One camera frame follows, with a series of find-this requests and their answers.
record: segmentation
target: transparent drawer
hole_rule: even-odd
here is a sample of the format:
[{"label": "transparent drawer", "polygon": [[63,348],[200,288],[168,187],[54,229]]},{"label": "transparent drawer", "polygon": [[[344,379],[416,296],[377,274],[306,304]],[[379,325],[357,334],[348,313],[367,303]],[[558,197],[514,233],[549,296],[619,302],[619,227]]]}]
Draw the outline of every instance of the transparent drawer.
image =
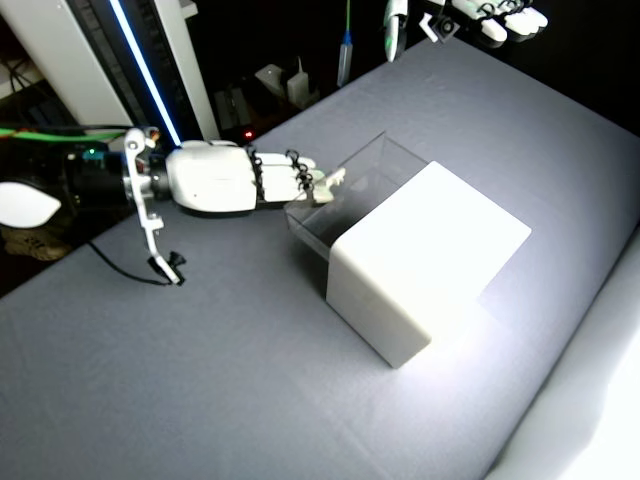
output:
[{"label": "transparent drawer", "polygon": [[314,195],[320,199],[330,192],[331,201],[319,203],[301,193],[285,205],[289,229],[328,261],[331,246],[344,232],[427,164],[382,133],[314,182]]}]

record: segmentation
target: gray table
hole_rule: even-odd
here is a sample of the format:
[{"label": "gray table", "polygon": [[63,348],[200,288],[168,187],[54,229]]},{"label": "gray table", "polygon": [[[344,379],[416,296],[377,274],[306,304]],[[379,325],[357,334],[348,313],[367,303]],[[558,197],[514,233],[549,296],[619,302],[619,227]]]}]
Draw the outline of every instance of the gray table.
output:
[{"label": "gray table", "polygon": [[[381,131],[533,229],[446,349],[390,369],[323,301],[283,213],[162,210],[183,288],[81,248],[0,302],[0,477],[482,477],[640,218],[640,140],[460,42],[277,128],[329,169]],[[147,274],[135,220],[99,238]]]}]

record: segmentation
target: green cable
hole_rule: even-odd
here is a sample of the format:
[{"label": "green cable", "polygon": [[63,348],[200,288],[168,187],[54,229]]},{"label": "green cable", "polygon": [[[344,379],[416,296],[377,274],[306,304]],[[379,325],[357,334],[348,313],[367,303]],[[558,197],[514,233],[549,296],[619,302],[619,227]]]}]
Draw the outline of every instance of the green cable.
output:
[{"label": "green cable", "polygon": [[35,140],[39,142],[93,142],[101,140],[111,140],[122,136],[118,133],[95,133],[93,135],[52,135],[49,133],[37,132],[16,132],[15,130],[0,128],[0,137],[19,138],[22,140]]}]

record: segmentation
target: table surface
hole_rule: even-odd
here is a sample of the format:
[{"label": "table surface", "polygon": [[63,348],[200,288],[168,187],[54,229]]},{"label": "table surface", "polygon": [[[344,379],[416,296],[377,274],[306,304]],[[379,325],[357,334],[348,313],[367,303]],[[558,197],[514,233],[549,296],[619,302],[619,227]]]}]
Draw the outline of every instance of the table surface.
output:
[{"label": "table surface", "polygon": [[[84,247],[0,301],[0,476],[475,479],[640,218],[640,140],[461,42],[422,43],[257,144],[331,169],[386,130],[533,230],[459,331],[392,370],[281,211],[161,209],[187,283]],[[131,218],[97,243],[146,274]]]}]

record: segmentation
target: led light strip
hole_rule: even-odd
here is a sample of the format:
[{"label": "led light strip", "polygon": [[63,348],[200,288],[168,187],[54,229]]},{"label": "led light strip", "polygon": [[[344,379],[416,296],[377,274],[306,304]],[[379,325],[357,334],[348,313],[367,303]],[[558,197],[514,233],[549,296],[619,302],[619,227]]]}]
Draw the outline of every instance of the led light strip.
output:
[{"label": "led light strip", "polygon": [[160,97],[160,92],[158,92],[158,88],[156,87],[156,84],[153,81],[153,77],[151,76],[149,67],[147,67],[147,63],[144,61],[144,57],[142,56],[142,52],[140,51],[140,47],[138,46],[136,37],[133,35],[133,31],[131,30],[129,21],[127,20],[127,17],[124,14],[124,10],[122,10],[122,6],[120,5],[119,0],[109,0],[109,3],[111,4],[113,13],[116,14],[116,18],[118,19],[118,23],[120,24],[122,33],[124,33],[124,36],[127,39],[127,43],[129,44],[129,48],[131,49],[131,52],[133,53],[134,58],[136,59],[138,68],[140,69],[140,72],[142,73],[142,76],[144,77],[145,82],[147,82],[147,87],[149,88],[149,92],[151,93],[151,96],[156,102],[156,106],[160,111],[160,115],[164,120],[164,124],[167,126],[167,130],[171,135],[171,139],[173,140],[173,143],[176,146],[180,145],[182,142],[180,141],[178,132],[176,131],[176,128],[173,126],[173,122],[171,121],[171,117],[169,117],[169,112],[167,111],[167,107],[165,107],[164,102],[162,101],[162,97]]}]

